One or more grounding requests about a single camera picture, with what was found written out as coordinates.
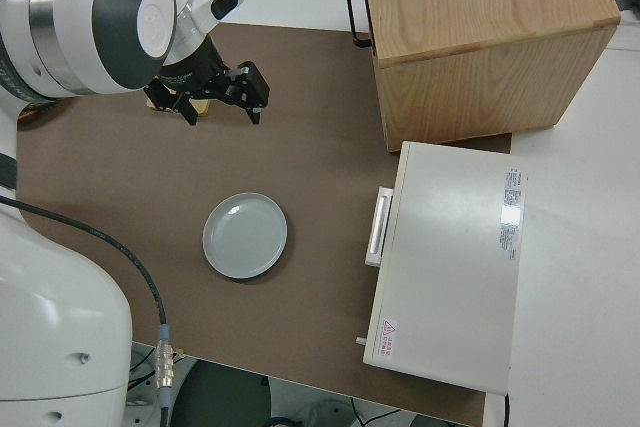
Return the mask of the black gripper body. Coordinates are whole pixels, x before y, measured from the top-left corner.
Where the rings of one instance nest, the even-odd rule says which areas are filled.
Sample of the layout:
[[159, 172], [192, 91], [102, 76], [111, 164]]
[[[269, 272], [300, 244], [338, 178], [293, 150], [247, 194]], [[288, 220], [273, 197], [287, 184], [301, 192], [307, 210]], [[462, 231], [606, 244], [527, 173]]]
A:
[[200, 46], [186, 58], [162, 67], [159, 81], [176, 92], [199, 92], [217, 75], [226, 71], [215, 44], [204, 39]]

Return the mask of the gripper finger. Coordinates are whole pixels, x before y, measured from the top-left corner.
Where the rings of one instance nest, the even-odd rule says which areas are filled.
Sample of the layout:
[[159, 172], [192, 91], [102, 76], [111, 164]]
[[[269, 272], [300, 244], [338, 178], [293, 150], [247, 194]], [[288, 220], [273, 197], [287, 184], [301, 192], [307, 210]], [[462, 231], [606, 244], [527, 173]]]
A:
[[189, 93], [172, 93], [159, 80], [152, 80], [147, 86], [145, 86], [144, 93], [151, 101], [155, 110], [178, 113], [189, 125], [195, 126], [197, 124], [198, 112], [191, 103], [191, 96]]
[[213, 99], [243, 109], [251, 123], [258, 125], [262, 110], [268, 106], [270, 88], [258, 67], [246, 61], [217, 75], [210, 91]]

